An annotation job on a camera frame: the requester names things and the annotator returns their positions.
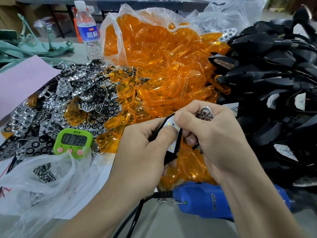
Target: bottle cap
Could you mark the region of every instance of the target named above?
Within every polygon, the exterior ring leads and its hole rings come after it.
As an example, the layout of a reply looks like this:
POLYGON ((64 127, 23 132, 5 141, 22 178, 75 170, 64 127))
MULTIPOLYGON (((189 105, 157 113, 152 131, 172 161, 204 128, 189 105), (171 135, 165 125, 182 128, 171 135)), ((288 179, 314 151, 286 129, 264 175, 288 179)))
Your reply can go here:
POLYGON ((74 1, 78 11, 86 11, 86 3, 84 1, 74 1))

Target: green timer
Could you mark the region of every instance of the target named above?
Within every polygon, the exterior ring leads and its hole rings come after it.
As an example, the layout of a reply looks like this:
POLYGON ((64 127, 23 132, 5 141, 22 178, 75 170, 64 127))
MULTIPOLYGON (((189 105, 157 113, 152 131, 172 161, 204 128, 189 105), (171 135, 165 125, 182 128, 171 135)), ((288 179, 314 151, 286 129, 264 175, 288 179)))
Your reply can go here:
POLYGON ((83 158, 83 148, 91 147, 93 136, 86 130, 66 128, 62 130, 55 141, 54 153, 57 155, 68 152, 75 159, 83 158))

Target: purple sheet of paper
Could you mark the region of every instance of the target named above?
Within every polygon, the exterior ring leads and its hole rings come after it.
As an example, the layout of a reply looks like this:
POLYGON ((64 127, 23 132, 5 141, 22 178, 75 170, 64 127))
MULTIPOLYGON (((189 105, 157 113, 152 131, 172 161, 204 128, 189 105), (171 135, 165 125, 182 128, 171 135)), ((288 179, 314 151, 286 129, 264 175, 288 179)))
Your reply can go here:
POLYGON ((60 72, 33 56, 0 73, 0 120, 60 72))

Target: bottle label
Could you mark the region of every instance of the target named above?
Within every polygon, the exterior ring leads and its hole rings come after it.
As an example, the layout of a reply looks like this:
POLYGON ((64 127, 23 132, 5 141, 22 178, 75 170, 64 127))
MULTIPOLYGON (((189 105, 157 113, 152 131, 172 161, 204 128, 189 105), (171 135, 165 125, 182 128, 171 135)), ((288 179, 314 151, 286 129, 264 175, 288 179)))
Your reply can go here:
POLYGON ((99 33, 96 26, 78 27, 78 31, 83 41, 96 41, 99 39, 99 33))

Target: blue power tool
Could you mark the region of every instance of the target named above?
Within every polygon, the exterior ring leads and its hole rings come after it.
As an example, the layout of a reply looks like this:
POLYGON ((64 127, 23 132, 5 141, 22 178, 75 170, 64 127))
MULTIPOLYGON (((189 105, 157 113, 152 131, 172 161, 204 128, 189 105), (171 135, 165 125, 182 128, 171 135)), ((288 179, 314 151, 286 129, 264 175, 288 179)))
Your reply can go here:
MULTIPOLYGON (((279 186, 274 185, 287 207, 291 208, 291 200, 287 193, 279 186)), ((198 215, 201 218, 219 218, 233 221, 233 216, 219 185, 208 183, 186 182, 178 185, 173 190, 173 198, 177 202, 179 209, 187 214, 198 215)))

